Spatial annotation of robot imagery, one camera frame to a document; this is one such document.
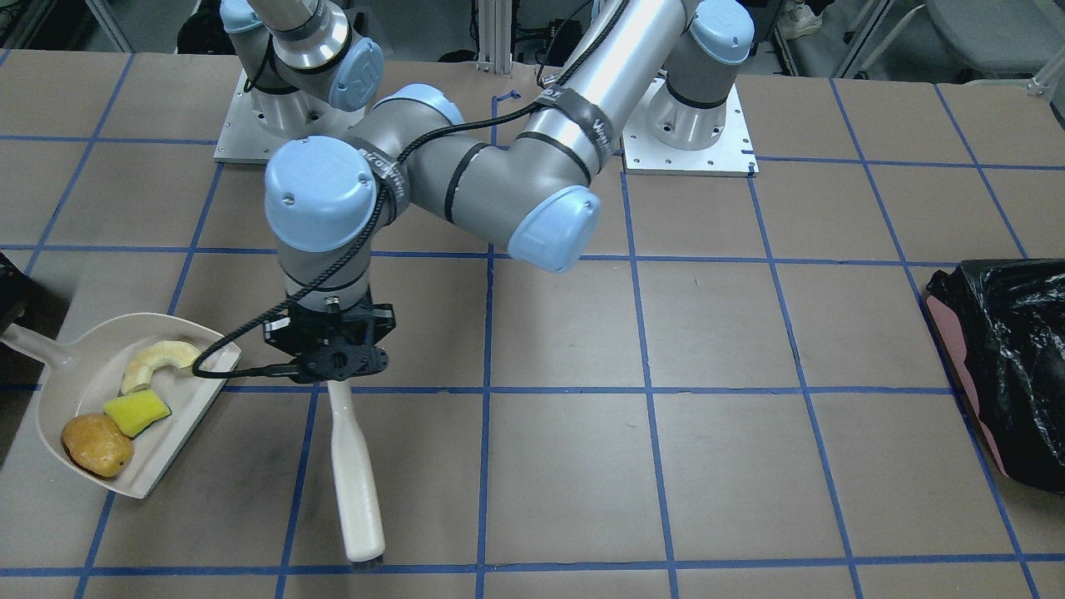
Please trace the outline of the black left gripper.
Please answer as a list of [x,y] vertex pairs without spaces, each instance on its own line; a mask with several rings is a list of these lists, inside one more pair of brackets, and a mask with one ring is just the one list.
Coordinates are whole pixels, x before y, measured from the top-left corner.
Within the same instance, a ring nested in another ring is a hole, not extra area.
[[389,356],[378,342],[395,330],[391,304],[358,300],[346,310],[335,303],[323,311],[293,304],[285,315],[263,325],[263,338],[292,360],[266,368],[274,378],[307,384],[362,378],[386,371]]

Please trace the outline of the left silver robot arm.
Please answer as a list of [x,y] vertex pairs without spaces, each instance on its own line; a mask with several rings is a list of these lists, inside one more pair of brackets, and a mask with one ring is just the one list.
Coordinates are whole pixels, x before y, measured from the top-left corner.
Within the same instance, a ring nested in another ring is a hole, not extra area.
[[344,133],[288,141],[264,173],[285,302],[255,319],[286,365],[250,376],[343,382],[384,371],[395,326],[368,289],[370,239],[408,205],[548,272],[597,227],[590,185],[623,145],[640,173],[755,174],[734,90],[755,27],[735,1],[612,1],[562,72],[517,112],[465,122],[411,84]]

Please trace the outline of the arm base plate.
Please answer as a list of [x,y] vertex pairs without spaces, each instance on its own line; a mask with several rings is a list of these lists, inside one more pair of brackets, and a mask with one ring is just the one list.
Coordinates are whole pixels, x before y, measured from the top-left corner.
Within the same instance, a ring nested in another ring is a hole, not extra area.
[[752,178],[760,173],[741,95],[711,109],[682,106],[656,78],[621,136],[625,169],[651,176]]
[[265,166],[288,139],[267,128],[265,118],[259,118],[251,92],[244,92],[246,79],[246,72],[240,69],[213,158],[223,164]]

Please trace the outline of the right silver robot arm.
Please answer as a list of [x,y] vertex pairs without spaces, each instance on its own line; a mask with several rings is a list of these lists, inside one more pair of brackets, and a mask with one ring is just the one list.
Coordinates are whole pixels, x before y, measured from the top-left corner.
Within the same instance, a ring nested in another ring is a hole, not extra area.
[[334,1],[222,1],[244,72],[239,115],[278,139],[340,133],[361,119],[384,51]]

